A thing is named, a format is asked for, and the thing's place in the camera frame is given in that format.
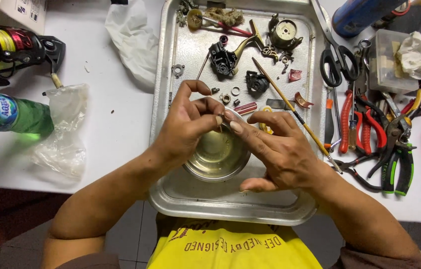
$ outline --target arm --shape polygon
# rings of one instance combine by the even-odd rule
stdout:
[[[144,153],[72,195],[53,219],[45,241],[42,268],[101,252],[106,232],[150,186],[192,156],[202,134],[217,130],[224,111],[207,97],[190,101],[192,92],[210,95],[201,81],[184,81],[154,144]]]
[[[263,178],[245,180],[241,191],[302,188],[328,212],[345,241],[372,255],[415,259],[421,252],[405,229],[379,202],[361,192],[317,159],[295,120],[286,112],[256,112],[250,124],[265,123],[274,135],[225,113],[233,131],[267,167]]]

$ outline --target blue spray can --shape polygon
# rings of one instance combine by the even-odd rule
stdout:
[[[333,29],[342,37],[354,37],[408,0],[348,0],[332,18]]]

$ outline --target cardboard box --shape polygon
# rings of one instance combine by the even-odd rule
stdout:
[[[47,0],[0,0],[0,25],[45,33]]]

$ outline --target spinning reel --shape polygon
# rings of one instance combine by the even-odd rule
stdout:
[[[61,67],[66,44],[54,36],[35,33],[7,26],[0,26],[0,62],[13,66],[0,69],[0,86],[8,86],[10,78],[17,70],[40,65],[47,61],[51,65],[51,78],[57,88],[63,85],[56,73]]]

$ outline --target yellow t-shirt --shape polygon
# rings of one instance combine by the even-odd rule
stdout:
[[[168,236],[159,238],[147,268],[322,267],[291,227],[178,219]]]

